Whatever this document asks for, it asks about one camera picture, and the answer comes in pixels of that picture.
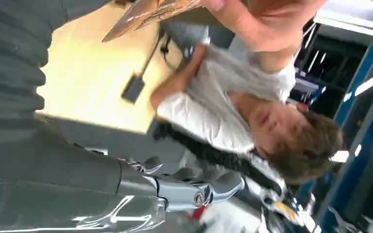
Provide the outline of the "person's right hand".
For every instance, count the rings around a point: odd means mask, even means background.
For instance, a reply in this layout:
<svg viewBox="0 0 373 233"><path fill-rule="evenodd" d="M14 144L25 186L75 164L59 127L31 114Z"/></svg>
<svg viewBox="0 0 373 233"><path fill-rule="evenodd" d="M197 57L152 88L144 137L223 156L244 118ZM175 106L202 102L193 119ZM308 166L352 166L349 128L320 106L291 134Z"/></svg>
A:
<svg viewBox="0 0 373 233"><path fill-rule="evenodd" d="M250 51L279 51L298 46L304 25L324 0L203 0L202 5L234 32Z"/></svg>

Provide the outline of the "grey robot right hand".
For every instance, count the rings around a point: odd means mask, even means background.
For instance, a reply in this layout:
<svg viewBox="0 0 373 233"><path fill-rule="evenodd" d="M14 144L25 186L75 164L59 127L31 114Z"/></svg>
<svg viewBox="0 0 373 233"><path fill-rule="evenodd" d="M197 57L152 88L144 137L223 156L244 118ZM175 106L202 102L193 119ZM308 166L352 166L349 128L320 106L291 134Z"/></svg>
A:
<svg viewBox="0 0 373 233"><path fill-rule="evenodd" d="M141 163L86 150L45 120L30 135L0 138L0 233L137 233L168 212L225 201L244 187L228 172L193 180L188 170L154 175Z"/></svg>

